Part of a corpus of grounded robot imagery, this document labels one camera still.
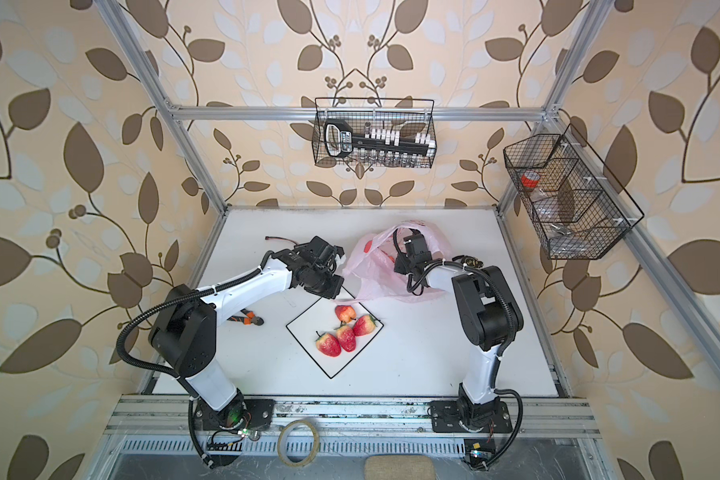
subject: black wire basket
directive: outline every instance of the black wire basket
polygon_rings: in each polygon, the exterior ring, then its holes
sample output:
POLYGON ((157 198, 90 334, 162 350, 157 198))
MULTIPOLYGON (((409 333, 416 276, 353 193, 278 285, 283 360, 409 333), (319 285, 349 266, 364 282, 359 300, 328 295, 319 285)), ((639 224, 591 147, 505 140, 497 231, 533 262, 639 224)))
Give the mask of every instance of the black wire basket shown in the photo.
POLYGON ((569 126, 562 135, 538 134, 504 149, 507 172, 552 260, 602 258, 645 216, 597 152, 604 172, 585 164, 576 151, 585 146, 569 126), (605 184, 623 193, 634 212, 623 211, 605 184))
POLYGON ((315 164, 432 168, 433 109, 434 100, 420 98, 316 98, 315 164))

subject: masking tape roll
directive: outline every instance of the masking tape roll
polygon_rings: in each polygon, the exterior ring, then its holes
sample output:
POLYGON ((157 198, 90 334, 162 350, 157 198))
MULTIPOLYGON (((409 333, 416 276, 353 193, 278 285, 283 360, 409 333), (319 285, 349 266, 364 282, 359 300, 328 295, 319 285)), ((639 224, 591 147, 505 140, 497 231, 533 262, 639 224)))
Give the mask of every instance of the masking tape roll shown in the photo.
POLYGON ((319 449, 320 435, 317 433, 315 427, 307 420, 294 420, 293 422, 290 422, 282 430, 282 432, 280 432, 280 437, 277 439, 277 456, 280 457, 280 460, 289 467, 303 467, 305 465, 308 465, 312 462, 312 460, 315 459, 315 457, 317 456, 317 450, 319 449), (307 458, 304 458, 300 462, 291 462, 290 458, 288 458, 288 455, 286 454, 286 444, 288 440, 288 435, 290 435, 293 429, 298 427, 299 425, 306 425, 307 427, 309 427, 310 430, 312 430, 312 450, 309 452, 307 458))

